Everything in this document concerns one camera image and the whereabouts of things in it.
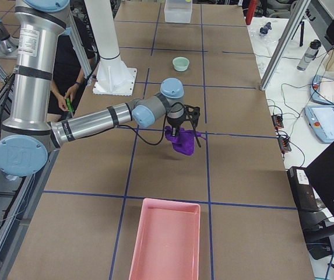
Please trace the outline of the grey water bottle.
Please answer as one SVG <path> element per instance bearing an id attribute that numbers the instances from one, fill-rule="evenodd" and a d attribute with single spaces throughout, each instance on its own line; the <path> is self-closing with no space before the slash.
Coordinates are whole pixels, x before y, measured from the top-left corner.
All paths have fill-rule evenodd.
<path id="1" fill-rule="evenodd" d="M 312 42 L 310 42 L 309 47 L 307 48 L 303 57 L 300 59 L 297 65 L 297 69 L 299 71 L 304 71 L 307 69 L 310 62 L 316 58 L 320 47 L 321 47 L 321 42 L 318 39 L 315 39 Z"/>

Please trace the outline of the clear plastic bin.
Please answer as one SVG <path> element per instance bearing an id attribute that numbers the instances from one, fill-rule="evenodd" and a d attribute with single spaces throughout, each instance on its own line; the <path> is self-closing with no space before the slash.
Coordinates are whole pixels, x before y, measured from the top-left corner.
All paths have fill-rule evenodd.
<path id="1" fill-rule="evenodd" d="M 167 23 L 190 23 L 192 15 L 192 1 L 166 0 L 164 5 L 164 19 Z"/>

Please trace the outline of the red cylinder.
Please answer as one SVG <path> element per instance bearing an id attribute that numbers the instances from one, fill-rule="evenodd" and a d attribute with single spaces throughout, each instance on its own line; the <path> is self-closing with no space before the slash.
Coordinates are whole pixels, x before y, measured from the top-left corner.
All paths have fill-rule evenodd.
<path id="1" fill-rule="evenodd" d="M 257 4 L 258 4 L 257 0 L 250 0 L 249 2 L 246 17 L 245 17 L 245 22 L 247 26 L 249 26 L 252 22 L 252 18 L 254 17 Z"/>

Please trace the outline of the mint green bowl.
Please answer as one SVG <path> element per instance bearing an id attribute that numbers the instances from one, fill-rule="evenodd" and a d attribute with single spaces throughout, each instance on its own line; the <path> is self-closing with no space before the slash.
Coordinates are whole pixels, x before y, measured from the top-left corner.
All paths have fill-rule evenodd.
<path id="1" fill-rule="evenodd" d="M 175 57 L 172 60 L 173 68 L 178 72 L 184 72 L 189 67 L 189 59 L 186 57 Z"/>

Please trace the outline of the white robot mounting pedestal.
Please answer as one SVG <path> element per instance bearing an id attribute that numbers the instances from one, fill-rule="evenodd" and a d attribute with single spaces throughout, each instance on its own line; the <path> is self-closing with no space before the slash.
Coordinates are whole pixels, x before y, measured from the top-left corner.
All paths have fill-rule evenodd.
<path id="1" fill-rule="evenodd" d="M 100 57 L 93 93 L 131 96 L 137 69 L 121 59 L 110 1 L 88 0 L 85 5 Z"/>

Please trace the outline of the seated person in black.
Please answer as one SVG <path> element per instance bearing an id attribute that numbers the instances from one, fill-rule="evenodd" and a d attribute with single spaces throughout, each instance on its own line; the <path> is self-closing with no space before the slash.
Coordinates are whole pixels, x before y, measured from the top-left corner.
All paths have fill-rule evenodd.
<path id="1" fill-rule="evenodd" d="M 58 37 L 50 99 L 48 103 L 48 122 L 59 121 L 69 111 L 66 100 L 69 99 L 73 109 L 85 91 L 85 75 L 74 50 L 69 32 Z"/>

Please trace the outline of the purple microfiber cloth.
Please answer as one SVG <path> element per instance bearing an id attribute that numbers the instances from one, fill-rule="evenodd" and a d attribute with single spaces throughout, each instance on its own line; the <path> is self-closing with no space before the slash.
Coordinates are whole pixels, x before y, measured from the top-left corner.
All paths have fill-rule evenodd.
<path id="1" fill-rule="evenodd" d="M 180 128 L 177 136 L 172 136 L 173 129 L 170 126 L 165 127 L 166 140 L 172 143 L 173 149 L 183 155 L 192 156 L 195 151 L 195 134 L 189 129 Z"/>

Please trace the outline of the green handheld tool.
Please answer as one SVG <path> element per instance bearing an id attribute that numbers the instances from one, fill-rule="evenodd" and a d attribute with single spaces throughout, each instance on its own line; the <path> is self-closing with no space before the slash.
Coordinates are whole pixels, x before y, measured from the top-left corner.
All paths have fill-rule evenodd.
<path id="1" fill-rule="evenodd" d="M 65 93 L 65 102 L 66 102 L 66 106 L 68 108 L 68 112 L 73 114 L 74 109 L 73 109 L 73 105 L 72 105 L 72 102 L 71 102 L 71 96 L 68 93 Z"/>

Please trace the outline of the pink plastic bin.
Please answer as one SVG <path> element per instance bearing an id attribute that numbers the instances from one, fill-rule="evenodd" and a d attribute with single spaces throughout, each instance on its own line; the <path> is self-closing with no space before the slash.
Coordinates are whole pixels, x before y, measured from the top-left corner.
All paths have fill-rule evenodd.
<path id="1" fill-rule="evenodd" d="M 198 279 L 201 207 L 145 198 L 129 279 Z"/>

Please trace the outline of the far blue teach pendant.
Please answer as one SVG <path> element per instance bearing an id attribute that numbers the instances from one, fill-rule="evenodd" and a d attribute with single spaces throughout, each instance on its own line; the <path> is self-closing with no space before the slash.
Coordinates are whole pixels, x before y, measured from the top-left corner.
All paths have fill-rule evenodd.
<path id="1" fill-rule="evenodd" d="M 310 94 L 316 103 L 334 105 L 334 79 L 316 75 L 312 80 Z"/>

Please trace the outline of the near blue teach pendant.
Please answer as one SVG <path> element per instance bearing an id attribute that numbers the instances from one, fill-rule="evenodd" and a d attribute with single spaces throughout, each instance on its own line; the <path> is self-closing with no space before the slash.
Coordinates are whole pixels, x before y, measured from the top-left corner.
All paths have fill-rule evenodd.
<path id="1" fill-rule="evenodd" d="M 334 141 L 334 106 L 306 106 L 304 114 L 317 138 L 331 144 Z"/>

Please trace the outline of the black desktop box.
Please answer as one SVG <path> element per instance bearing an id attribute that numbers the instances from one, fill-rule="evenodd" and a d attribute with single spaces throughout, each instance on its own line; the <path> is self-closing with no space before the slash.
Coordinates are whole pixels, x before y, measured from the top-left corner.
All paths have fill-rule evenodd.
<path id="1" fill-rule="evenodd" d="M 318 212 L 322 207 L 314 194 L 304 167 L 293 166 L 288 169 L 287 176 L 295 205 L 299 211 Z"/>

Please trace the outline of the aluminium frame post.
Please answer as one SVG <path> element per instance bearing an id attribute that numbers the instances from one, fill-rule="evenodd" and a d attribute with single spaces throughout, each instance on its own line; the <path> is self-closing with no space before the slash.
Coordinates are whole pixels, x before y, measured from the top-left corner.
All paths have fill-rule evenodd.
<path id="1" fill-rule="evenodd" d="M 276 68 L 279 65 L 279 62 L 282 59 L 282 56 L 291 39 L 291 36 L 297 30 L 297 26 L 299 25 L 299 22 L 302 20 L 303 15 L 305 14 L 305 10 L 308 8 L 310 2 L 311 0 L 297 1 L 297 4 L 290 15 L 286 27 L 283 30 L 282 36 L 278 41 L 276 49 L 262 77 L 261 83 L 259 85 L 259 89 L 261 91 L 265 91 L 266 88 L 268 87 L 273 77 L 273 74 L 275 73 Z"/>

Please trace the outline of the folded navy umbrella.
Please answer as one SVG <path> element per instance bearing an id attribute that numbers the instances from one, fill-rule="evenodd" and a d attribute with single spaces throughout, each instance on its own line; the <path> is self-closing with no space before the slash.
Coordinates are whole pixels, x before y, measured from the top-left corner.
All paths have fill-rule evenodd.
<path id="1" fill-rule="evenodd" d="M 267 22 L 263 27 L 259 29 L 261 35 L 266 35 L 272 29 L 271 22 Z"/>

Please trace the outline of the blue teach pendant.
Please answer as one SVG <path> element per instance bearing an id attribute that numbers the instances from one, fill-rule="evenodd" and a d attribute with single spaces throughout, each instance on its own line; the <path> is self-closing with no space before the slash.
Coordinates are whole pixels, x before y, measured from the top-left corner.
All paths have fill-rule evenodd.
<path id="1" fill-rule="evenodd" d="M 334 141 L 334 106 L 306 106 L 304 114 L 317 138 L 331 144 Z"/>
<path id="2" fill-rule="evenodd" d="M 310 94 L 316 103 L 334 105 L 334 79 L 316 75 L 312 80 Z"/>

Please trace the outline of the crumpled clear plastic wrap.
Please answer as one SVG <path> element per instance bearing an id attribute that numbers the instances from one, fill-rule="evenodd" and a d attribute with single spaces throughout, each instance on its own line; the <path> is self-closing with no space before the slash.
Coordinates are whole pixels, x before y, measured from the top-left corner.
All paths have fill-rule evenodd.
<path id="1" fill-rule="evenodd" d="M 277 46 L 277 38 L 270 32 L 261 34 L 259 27 L 248 27 L 248 33 L 259 73 L 263 75 Z"/>

